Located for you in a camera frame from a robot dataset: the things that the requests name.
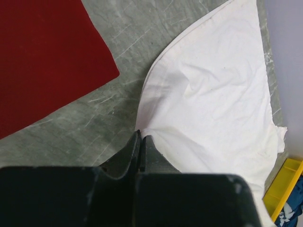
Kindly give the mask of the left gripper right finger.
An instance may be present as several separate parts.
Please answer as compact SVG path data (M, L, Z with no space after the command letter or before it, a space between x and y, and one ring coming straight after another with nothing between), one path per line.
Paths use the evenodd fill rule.
M180 174L157 149L152 136L146 136L140 146L139 171L143 173Z

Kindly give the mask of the white t-shirt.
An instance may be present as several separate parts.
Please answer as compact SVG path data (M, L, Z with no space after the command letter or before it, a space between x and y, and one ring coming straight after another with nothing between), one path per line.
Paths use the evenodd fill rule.
M287 129L273 122L254 0L229 0L176 37L151 66L136 128L180 172L241 176L262 226L265 182Z

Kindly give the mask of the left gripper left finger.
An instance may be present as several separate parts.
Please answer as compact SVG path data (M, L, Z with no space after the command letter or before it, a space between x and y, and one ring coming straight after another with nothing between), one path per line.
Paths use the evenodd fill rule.
M126 177L137 167L140 145L141 132L137 130L121 150L101 165L102 171L113 179Z

